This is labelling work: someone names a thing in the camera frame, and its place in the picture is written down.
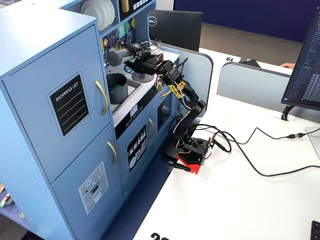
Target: gray partition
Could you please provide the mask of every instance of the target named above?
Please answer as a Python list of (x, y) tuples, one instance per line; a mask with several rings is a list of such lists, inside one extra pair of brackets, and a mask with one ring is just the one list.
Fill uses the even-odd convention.
[[(281, 99), (290, 75), (249, 66), (238, 62), (226, 63), (220, 73), (217, 95), (282, 112)], [(320, 123), (320, 112), (295, 107), (290, 115)]]

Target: person's hand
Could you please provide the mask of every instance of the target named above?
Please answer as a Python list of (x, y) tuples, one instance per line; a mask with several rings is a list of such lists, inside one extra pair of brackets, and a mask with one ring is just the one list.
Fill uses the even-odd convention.
[(284, 67), (286, 69), (294, 69), (295, 68), (295, 63), (284, 63), (284, 64), (281, 64), (280, 67)]

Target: white plate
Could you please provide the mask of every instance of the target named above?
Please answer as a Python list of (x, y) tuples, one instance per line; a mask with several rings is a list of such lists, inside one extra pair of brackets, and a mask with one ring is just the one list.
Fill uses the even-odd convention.
[(85, 1), (81, 6), (80, 13), (98, 18), (97, 25), (98, 25), (99, 31), (102, 31), (105, 28), (106, 16), (100, 4), (97, 4), (93, 0)]
[(94, 0), (94, 1), (96, 2), (96, 4), (100, 5), (101, 8), (103, 9), (104, 16), (105, 16), (104, 27), (107, 28), (110, 25), (110, 20), (111, 20), (110, 18), (111, 13), (110, 13), (109, 7), (104, 0)]
[(116, 17), (116, 10), (115, 10), (115, 6), (113, 5), (113, 3), (111, 2), (111, 0), (104, 0), (104, 2), (108, 5), (109, 7), (109, 11), (110, 11), (110, 23), (109, 25), (113, 24), (115, 21), (115, 17)]

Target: toy kitchen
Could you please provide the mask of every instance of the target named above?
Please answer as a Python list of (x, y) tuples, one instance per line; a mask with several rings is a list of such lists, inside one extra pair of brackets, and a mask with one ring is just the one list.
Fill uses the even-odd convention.
[(170, 122), (188, 113), (159, 76), (112, 66), (108, 54), (138, 43), (175, 66), (188, 59), (184, 79), (208, 100), (211, 58), (150, 41), (156, 4), (23, 0), (0, 10), (1, 182), (43, 239), (100, 239)]

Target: keyboard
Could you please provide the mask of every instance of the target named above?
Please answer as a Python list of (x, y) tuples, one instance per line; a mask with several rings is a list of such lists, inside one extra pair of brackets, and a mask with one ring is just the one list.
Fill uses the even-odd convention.
[(317, 221), (312, 222), (311, 240), (320, 240), (320, 223)]

